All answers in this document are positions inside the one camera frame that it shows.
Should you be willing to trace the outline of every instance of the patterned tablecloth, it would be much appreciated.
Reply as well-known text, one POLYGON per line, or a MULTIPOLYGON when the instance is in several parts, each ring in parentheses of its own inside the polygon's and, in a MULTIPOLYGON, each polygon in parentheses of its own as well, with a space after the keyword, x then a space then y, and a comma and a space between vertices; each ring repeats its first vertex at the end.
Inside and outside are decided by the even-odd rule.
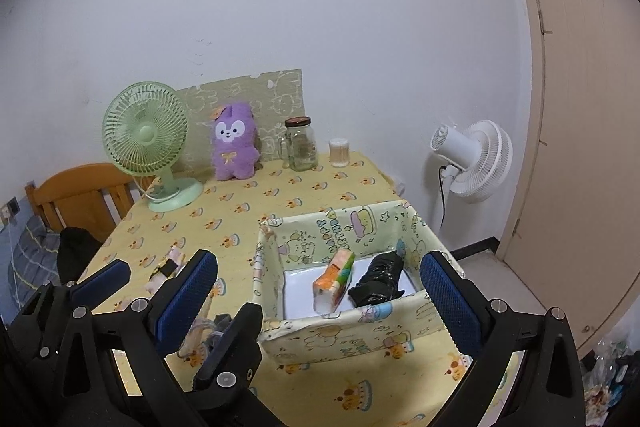
MULTIPOLYGON (((215 253, 220 279, 209 317, 234 315, 252 298, 251 263, 261 219, 397 199, 376 166, 354 153, 351 164, 340 169, 323 156, 313 171, 293 172, 274 161, 251 180, 207 180, 194 203, 164 215, 139 201, 88 267, 91 274, 117 257, 132 272, 130 282, 95 312, 148 297, 145 283, 171 245, 177 245, 187 258, 198 248, 215 253)), ((415 339, 413 347, 312 365, 276 365, 265 357, 252 391, 290 427, 424 427, 462 378, 466 364, 446 330, 415 339)), ((117 359, 129 394, 139 394, 126 357, 119 354, 117 359)), ((198 357, 167 357, 185 390, 201 362, 198 357)))

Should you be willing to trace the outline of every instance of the fan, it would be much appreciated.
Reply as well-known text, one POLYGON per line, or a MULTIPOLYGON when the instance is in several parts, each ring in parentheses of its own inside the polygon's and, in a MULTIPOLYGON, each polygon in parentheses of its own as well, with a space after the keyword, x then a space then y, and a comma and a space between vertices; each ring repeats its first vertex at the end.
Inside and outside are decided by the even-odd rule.
POLYGON ((178 94, 159 82, 127 87, 111 102, 102 120, 102 144, 115 166, 134 178, 160 176, 149 209, 168 212, 202 194, 193 178, 174 179, 171 167, 184 149, 189 121, 178 94))
POLYGON ((476 122, 462 132, 441 125, 431 138, 431 150, 449 163, 439 172, 442 208, 436 206, 437 230, 444 222, 449 192, 467 203, 484 201, 507 177, 513 156, 511 138, 490 120, 476 122))

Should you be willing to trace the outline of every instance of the white box bottom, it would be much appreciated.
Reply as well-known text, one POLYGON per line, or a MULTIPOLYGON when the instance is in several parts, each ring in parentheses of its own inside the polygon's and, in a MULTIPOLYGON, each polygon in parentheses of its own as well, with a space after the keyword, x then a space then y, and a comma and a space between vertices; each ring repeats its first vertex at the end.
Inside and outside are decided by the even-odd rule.
MULTIPOLYGON (((360 278, 367 272, 369 264, 373 261, 373 257, 364 259, 356 259, 353 262, 353 270, 351 274, 351 283, 347 287, 353 288, 360 278)), ((314 310, 314 290, 313 283, 320 277, 328 265, 314 266, 311 268, 302 268, 299 270, 287 270, 284 272, 284 290, 283 290, 283 306, 284 318, 286 320, 303 319, 305 317, 318 317, 314 310)), ((411 279, 402 270, 398 289, 404 290, 403 297, 415 293, 415 286, 411 279)), ((347 293, 345 293, 342 301, 338 305, 337 312, 353 310, 353 301, 347 293)))

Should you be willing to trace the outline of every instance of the pink and yellow package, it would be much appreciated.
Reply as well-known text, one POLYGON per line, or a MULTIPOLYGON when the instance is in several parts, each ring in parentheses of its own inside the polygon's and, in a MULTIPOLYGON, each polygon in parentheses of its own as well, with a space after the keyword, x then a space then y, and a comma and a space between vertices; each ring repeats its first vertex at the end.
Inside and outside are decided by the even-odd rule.
POLYGON ((317 314, 335 312, 351 281, 354 259, 353 252, 340 248, 324 273, 314 281, 314 310, 317 314))

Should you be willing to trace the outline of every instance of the stuffed animal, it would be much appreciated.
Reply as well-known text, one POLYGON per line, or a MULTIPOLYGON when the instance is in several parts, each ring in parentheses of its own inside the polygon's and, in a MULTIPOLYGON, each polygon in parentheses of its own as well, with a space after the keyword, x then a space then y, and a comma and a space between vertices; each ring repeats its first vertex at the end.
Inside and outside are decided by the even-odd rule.
POLYGON ((231 103, 215 110, 212 118, 215 124, 211 136, 212 163, 216 179, 251 178, 260 157, 254 147, 256 127, 251 107, 245 102, 231 103))

